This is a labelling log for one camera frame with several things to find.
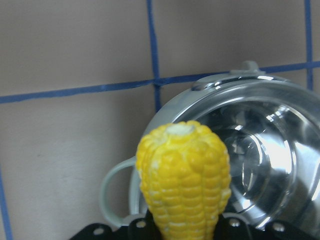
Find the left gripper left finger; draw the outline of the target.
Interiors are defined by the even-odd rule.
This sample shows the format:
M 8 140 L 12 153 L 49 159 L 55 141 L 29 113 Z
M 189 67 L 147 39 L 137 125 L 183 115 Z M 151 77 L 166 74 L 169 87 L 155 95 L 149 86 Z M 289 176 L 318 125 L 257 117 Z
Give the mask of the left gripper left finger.
M 121 240 L 162 240 L 162 235 L 149 210 L 145 214 L 129 215 L 120 228 Z

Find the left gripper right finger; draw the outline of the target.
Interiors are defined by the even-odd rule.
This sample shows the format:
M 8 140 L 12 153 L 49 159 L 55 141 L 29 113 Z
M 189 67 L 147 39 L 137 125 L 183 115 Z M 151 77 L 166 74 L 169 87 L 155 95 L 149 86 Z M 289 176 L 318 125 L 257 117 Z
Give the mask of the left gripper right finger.
M 214 240 L 252 240 L 248 221 L 236 213 L 220 214 L 214 230 Z

